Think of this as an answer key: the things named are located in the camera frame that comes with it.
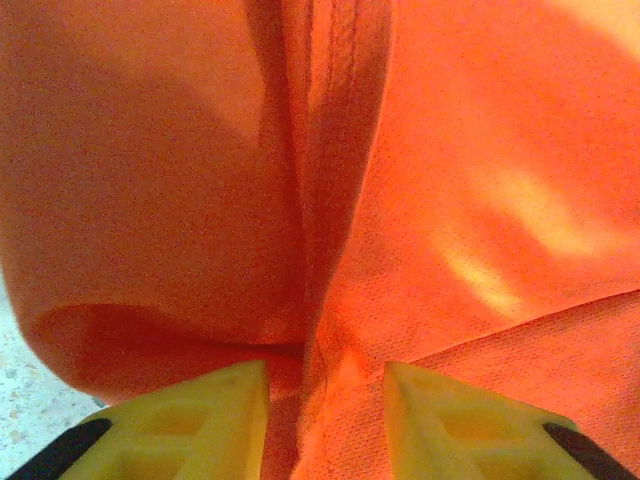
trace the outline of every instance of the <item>yellow plastic piece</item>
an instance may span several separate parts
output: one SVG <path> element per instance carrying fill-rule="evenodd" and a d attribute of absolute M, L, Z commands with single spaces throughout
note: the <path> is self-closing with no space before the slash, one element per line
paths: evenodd
<path fill-rule="evenodd" d="M 63 480 L 258 480 L 269 410 L 264 362 L 137 397 L 85 422 L 111 429 Z"/>
<path fill-rule="evenodd" d="M 387 364 L 394 480 L 593 480 L 544 431 L 568 418 L 412 365 Z"/>

